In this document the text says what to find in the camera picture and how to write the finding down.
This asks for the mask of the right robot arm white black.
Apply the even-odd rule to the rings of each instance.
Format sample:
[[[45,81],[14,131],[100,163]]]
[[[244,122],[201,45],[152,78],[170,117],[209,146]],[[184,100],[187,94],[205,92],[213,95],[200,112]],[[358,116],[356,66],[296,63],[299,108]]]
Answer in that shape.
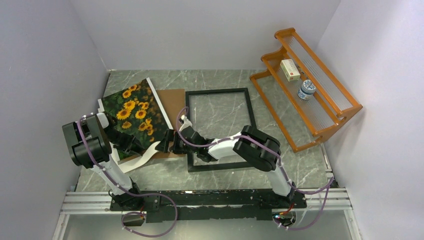
[[[250,167],[266,174],[278,206],[286,208],[295,199],[293,181],[283,167],[280,142],[251,125],[245,125],[241,132],[225,138],[205,138],[191,126],[181,130],[167,130],[165,137],[154,149],[179,155],[196,154],[197,158],[207,163],[239,156]]]

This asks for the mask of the brown backing board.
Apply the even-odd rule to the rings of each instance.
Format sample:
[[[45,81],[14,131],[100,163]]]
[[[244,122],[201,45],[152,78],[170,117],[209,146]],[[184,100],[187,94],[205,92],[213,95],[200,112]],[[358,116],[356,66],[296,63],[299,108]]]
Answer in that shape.
[[[176,118],[178,113],[185,105],[184,89],[163,89],[157,90],[156,93],[164,107],[164,111],[171,123],[170,129],[176,128]]]

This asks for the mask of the sunflower photo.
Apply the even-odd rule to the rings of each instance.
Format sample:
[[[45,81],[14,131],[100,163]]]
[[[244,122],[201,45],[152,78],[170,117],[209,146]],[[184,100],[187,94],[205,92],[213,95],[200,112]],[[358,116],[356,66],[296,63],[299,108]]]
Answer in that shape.
[[[130,149],[116,147],[120,159],[142,155],[172,126],[149,78],[100,99],[103,112],[115,119],[113,129],[129,136]]]

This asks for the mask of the white mat board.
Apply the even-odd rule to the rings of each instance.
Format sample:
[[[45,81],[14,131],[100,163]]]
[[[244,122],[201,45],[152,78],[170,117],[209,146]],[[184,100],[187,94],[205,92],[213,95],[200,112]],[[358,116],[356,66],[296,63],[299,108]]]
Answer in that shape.
[[[99,105],[98,112],[103,112],[103,107]],[[145,153],[142,155],[135,155],[130,156],[125,159],[121,159],[119,157],[118,150],[116,148],[112,148],[112,158],[113,160],[118,164],[119,168],[124,172],[128,173],[136,168],[139,168],[143,165],[145,165],[150,159],[154,157],[154,155],[158,154],[159,151],[155,150],[155,147],[159,144],[159,142],[153,143]]]

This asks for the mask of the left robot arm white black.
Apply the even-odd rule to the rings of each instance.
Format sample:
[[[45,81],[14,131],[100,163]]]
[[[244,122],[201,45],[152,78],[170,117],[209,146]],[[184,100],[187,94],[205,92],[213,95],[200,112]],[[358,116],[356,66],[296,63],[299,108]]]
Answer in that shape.
[[[112,148],[128,155],[145,151],[134,136],[115,129],[117,119],[107,113],[85,115],[79,121],[62,126],[71,160],[97,173],[112,190],[112,198],[123,201],[130,210],[142,206],[143,196],[137,184],[126,175],[112,158]]]

